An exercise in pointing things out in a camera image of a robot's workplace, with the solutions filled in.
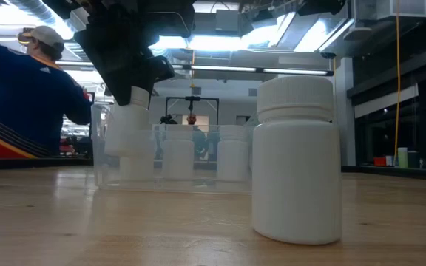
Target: person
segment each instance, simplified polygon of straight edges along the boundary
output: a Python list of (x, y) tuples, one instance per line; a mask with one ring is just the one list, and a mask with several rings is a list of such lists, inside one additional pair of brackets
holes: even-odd
[(195, 126), (197, 122), (197, 116), (191, 114), (186, 118), (187, 123), (190, 126), (193, 126), (193, 143), (195, 145), (195, 159), (199, 160), (201, 157), (204, 157), (206, 152), (208, 152), (208, 143), (206, 142), (205, 133)]
[(59, 154), (63, 116), (81, 125), (91, 118), (82, 88), (55, 64), (63, 38), (47, 26), (24, 36), (27, 55), (0, 46), (0, 158)]

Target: robotic arm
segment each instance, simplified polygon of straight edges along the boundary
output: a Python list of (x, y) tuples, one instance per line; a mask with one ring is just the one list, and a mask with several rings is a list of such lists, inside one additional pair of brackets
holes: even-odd
[(89, 24), (75, 34), (107, 84), (105, 94), (120, 106), (131, 99), (131, 86), (152, 94), (154, 83), (175, 76), (163, 56), (153, 56), (149, 46), (159, 35), (188, 38), (194, 27), (196, 0), (44, 0), (63, 19), (83, 7)]

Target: white pill bottle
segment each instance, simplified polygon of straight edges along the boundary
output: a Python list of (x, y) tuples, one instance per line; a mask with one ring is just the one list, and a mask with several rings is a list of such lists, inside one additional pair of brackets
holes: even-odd
[(254, 130), (252, 223), (272, 239), (322, 245), (341, 237), (339, 130), (333, 84), (287, 77), (258, 91)]

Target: metal frame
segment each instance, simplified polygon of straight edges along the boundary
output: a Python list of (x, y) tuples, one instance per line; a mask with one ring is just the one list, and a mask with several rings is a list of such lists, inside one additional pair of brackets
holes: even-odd
[[(169, 114), (169, 100), (171, 99), (178, 99), (178, 100), (187, 100), (185, 97), (166, 97), (166, 114), (167, 116)], [(219, 118), (220, 118), (220, 99), (219, 98), (200, 98), (200, 100), (214, 100), (217, 104), (216, 108), (216, 124), (218, 125)]]

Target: navy blue shirt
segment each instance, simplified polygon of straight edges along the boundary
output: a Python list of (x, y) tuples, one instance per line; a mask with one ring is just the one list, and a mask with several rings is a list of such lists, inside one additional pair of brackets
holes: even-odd
[(0, 46), (0, 138), (25, 149), (32, 143), (58, 154), (63, 115), (88, 124), (91, 103), (53, 62)]

